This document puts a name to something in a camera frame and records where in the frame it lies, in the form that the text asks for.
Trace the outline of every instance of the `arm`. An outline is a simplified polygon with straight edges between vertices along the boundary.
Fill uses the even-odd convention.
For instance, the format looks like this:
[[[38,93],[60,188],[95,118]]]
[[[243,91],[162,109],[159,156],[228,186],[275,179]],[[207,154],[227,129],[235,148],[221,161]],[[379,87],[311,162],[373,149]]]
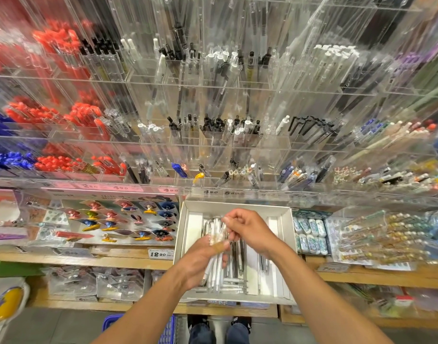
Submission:
[[[392,344],[274,235],[258,213],[234,209],[222,220],[229,228],[230,240],[243,237],[251,248],[276,264],[320,344]]]
[[[198,286],[209,259],[230,248],[229,242],[209,245],[209,236],[198,239],[125,315],[92,344],[157,343],[182,295]]]

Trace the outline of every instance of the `yellow pen clip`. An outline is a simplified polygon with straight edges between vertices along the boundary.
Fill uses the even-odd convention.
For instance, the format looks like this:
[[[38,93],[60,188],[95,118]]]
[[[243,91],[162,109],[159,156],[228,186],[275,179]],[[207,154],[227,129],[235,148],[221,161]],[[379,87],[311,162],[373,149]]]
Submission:
[[[198,175],[196,175],[195,178],[193,179],[193,183],[197,182],[199,178],[205,178],[205,174],[201,172]]]

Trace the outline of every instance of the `store shelf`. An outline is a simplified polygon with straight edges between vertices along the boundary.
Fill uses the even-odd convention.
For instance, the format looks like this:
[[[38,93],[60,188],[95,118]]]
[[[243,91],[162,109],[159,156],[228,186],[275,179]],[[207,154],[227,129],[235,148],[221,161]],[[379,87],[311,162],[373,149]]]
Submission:
[[[304,324],[305,319],[302,315],[294,315],[290,313],[290,308],[287,306],[279,306],[280,320],[282,323]],[[379,327],[388,328],[434,328],[438,329],[438,312],[422,312],[419,311],[421,318],[385,318],[385,317],[370,317],[370,319]]]
[[[306,262],[313,269],[326,262],[325,257],[306,256]],[[347,272],[318,272],[324,281],[336,283],[365,283],[405,287],[438,289],[438,265],[421,264],[414,272],[398,272],[370,269],[351,265]]]
[[[45,250],[44,253],[22,253],[17,251],[15,248],[8,251],[0,248],[0,260],[7,262],[160,270],[167,270],[173,265],[173,261],[171,260],[149,259],[147,250],[147,247],[103,248],[99,246],[93,246],[90,247],[90,253],[96,257],[73,257],[67,255],[57,255],[50,250]]]
[[[99,300],[97,302],[75,301],[71,297],[53,296],[48,294],[42,278],[28,277],[31,293],[27,306],[42,308],[77,309],[77,310],[99,310],[108,312],[126,312],[133,305],[130,302],[113,302],[110,300]],[[202,314],[216,316],[247,316],[247,317],[278,317],[278,306],[271,304],[268,309],[252,309],[241,306],[230,307],[216,304],[207,306],[188,306],[179,303],[174,310],[175,314]]]

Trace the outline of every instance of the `blue basket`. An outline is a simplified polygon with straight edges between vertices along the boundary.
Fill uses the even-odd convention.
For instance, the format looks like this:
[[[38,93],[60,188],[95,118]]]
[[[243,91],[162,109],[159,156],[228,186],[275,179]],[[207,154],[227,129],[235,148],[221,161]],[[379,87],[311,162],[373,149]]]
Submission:
[[[103,322],[103,332],[123,315],[124,314],[115,314],[106,317]],[[165,330],[163,331],[162,336],[158,341],[158,344],[174,344],[174,335],[176,333],[175,320],[176,318],[174,317],[174,315],[171,315],[168,323],[166,324]]]

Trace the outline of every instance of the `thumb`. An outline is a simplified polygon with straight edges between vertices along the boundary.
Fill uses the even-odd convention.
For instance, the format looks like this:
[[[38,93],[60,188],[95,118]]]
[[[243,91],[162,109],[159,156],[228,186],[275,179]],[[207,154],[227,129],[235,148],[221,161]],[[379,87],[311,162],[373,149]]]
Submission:
[[[231,230],[237,232],[239,235],[242,235],[242,232],[245,229],[245,225],[234,218],[224,216],[222,217],[222,222],[225,223],[227,228],[230,228]]]
[[[230,248],[230,242],[228,240],[219,241],[218,243],[205,247],[203,249],[203,255],[207,258],[211,258],[224,252],[228,248]]]

